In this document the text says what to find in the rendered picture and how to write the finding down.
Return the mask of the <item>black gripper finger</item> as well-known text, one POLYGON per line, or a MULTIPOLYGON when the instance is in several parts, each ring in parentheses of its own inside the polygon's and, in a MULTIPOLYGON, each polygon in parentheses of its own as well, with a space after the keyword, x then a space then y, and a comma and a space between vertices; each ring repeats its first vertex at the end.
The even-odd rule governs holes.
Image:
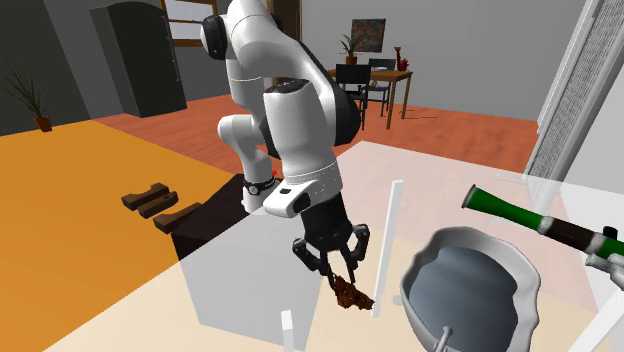
POLYGON ((370 230, 366 224, 357 224, 351 227, 351 231, 347 233, 347 236, 350 237, 351 234, 354 234, 357 239, 354 249, 350 250, 348 244, 345 243, 340 248, 340 253, 345 260, 350 283, 354 284, 356 282, 355 270, 366 256, 370 240, 370 230))
POLYGON ((329 286, 334 287, 334 274, 326 252, 320 251, 319 257, 313 255, 307 249, 307 242, 303 238, 296 238, 293 241, 292 251, 310 271, 318 271, 321 276, 328 279, 329 286))

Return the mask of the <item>brown lumpy object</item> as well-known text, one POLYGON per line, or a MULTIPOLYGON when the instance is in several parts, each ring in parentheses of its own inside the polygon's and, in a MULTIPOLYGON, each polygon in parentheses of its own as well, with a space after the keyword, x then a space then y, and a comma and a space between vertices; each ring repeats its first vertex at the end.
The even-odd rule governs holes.
POLYGON ((374 300, 358 290, 354 284, 345 281, 341 276, 333 275, 332 289, 335 293, 337 304, 345 309, 352 306, 360 310, 371 310, 374 300))

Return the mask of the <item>grey and dark robot stand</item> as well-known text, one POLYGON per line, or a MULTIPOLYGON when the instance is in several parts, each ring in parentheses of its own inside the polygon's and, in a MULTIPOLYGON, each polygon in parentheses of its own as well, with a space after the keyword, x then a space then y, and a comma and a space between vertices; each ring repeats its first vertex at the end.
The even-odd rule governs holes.
POLYGON ((290 311, 294 346, 306 347, 322 278, 292 252, 300 218, 250 214, 237 174, 172 232, 187 287, 203 325, 274 344, 290 311))

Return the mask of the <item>brown wooden block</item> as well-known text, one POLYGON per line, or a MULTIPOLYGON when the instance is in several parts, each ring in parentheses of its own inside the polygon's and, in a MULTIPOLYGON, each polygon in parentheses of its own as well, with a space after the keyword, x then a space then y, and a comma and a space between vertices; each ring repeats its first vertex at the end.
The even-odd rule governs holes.
POLYGON ((131 211, 137 210, 140 206, 149 203, 161 196, 167 195, 169 193, 169 188, 162 183, 155 183, 150 186, 150 188, 142 193, 138 194, 127 194, 121 198, 122 203, 125 207, 130 209, 131 211))
POLYGON ((139 214, 147 219, 150 218, 178 202, 178 195, 175 191, 162 195, 138 207, 139 214))
POLYGON ((196 202, 175 213, 157 215, 153 218, 154 225, 161 232, 170 234, 201 206, 201 203, 196 202))

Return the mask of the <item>black chair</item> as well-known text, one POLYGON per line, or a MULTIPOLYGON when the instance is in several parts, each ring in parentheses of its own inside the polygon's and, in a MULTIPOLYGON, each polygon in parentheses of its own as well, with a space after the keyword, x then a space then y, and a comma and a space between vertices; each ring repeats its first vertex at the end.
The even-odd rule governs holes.
POLYGON ((366 109, 368 107, 369 83, 371 78, 371 66, 369 64, 337 64, 335 80, 343 85, 346 93, 359 101, 359 113, 361 129, 364 129, 366 109), (357 90, 347 90, 347 84, 358 86, 357 90))
MULTIPOLYGON (((371 66, 371 70, 375 72, 392 71, 395 68, 396 60, 395 59, 370 58, 368 61, 368 64, 371 66)), ((382 99, 380 100, 380 103, 381 103, 380 115, 383 115, 384 112, 388 110, 391 86, 392 84, 390 82, 385 82, 385 81, 372 81, 369 85, 370 92, 382 93, 382 99)))

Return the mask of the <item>green and brown bottle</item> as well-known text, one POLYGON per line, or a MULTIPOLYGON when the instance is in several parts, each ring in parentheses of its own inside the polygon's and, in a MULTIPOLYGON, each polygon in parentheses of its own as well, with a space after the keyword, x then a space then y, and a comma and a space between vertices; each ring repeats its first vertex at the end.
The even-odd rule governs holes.
POLYGON ((624 242, 617 239, 614 228, 600 233, 552 216, 543 216, 510 204, 476 185, 471 186, 461 207, 509 220, 588 255, 595 254, 602 259, 614 254, 624 257, 624 242))

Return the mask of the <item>wooden dining table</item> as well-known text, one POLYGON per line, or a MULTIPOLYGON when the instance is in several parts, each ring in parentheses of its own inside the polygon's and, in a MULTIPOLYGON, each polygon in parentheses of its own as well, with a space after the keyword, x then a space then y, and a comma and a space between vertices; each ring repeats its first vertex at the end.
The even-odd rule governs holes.
POLYGON ((407 67, 409 66, 408 61, 406 59, 404 60, 401 59, 400 50, 401 50, 400 47, 395 47, 396 65, 392 71, 375 72, 371 70, 370 83, 372 81, 385 81, 385 82, 390 82, 392 84, 391 90, 390 90, 388 110, 385 111, 387 112, 387 120, 386 120, 387 130, 389 130, 391 127, 397 84, 400 81, 406 80, 404 98, 403 98, 403 103, 402 103, 402 107, 400 111, 401 119, 405 118, 406 107, 407 107, 408 97, 409 97, 409 90, 410 90, 410 85, 411 85, 412 72, 407 69, 407 67))

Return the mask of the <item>dark brown door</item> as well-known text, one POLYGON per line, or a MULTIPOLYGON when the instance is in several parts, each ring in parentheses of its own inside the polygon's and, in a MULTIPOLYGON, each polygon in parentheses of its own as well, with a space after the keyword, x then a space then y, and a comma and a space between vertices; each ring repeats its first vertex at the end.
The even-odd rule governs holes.
POLYGON ((301 40, 301 0, 267 0, 269 12, 274 15, 284 33, 301 40))

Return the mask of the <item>dark grey cabinet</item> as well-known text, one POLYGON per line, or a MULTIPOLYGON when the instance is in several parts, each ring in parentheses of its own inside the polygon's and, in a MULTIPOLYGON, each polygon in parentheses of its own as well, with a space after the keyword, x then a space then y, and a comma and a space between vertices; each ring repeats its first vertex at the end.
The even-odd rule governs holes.
POLYGON ((90 15, 125 113, 145 118, 187 108, 162 9, 125 1, 93 8, 90 15))

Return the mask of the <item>wooden framed window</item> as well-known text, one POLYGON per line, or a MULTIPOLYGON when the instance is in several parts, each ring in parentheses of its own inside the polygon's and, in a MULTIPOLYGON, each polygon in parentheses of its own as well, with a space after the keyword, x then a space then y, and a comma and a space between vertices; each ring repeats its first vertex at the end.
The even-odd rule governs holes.
POLYGON ((217 0, 159 0, 176 47, 200 47, 202 21, 218 13, 217 0))

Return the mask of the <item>pale grey tool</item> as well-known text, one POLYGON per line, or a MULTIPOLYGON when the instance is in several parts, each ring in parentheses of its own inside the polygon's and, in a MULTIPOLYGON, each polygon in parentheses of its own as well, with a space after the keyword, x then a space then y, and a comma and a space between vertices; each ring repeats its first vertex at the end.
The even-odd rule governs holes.
POLYGON ((585 265, 608 273, 611 281, 624 291, 624 256, 613 253, 603 259, 591 254, 586 258, 585 265))

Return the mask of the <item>slanted white bar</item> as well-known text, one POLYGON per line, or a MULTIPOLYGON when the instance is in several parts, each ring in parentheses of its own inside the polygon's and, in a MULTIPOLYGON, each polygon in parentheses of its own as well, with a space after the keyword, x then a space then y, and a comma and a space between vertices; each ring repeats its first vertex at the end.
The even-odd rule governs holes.
POLYGON ((622 319, 624 319, 624 291, 616 291, 568 352, 594 352, 622 319))

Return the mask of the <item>white framed mesh door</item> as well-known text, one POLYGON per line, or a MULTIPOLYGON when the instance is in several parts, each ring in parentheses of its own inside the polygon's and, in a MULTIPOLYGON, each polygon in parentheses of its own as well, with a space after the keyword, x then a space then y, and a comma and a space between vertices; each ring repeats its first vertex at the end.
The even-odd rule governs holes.
POLYGON ((534 211, 550 208, 623 66, 624 0, 586 0, 523 174, 534 211))

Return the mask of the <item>tall white upright post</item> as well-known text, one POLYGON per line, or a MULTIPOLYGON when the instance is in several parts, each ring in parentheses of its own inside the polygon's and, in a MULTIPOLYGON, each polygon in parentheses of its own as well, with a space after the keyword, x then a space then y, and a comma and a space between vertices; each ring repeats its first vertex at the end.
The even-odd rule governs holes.
POLYGON ((381 246, 379 265, 374 290, 374 305, 371 312, 372 318, 380 315, 381 303, 387 282, 388 269, 392 253, 394 236, 397 228, 398 213, 404 189, 403 180, 393 180, 388 202, 387 215, 384 227, 383 241, 381 246))

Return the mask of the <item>dark wall picture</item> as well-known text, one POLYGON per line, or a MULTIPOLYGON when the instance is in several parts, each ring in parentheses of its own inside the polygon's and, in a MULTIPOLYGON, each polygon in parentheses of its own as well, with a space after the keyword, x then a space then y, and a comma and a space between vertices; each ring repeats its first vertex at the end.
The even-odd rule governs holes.
POLYGON ((381 53, 385 34, 385 19, 353 19, 351 39, 357 42, 356 53, 381 53))

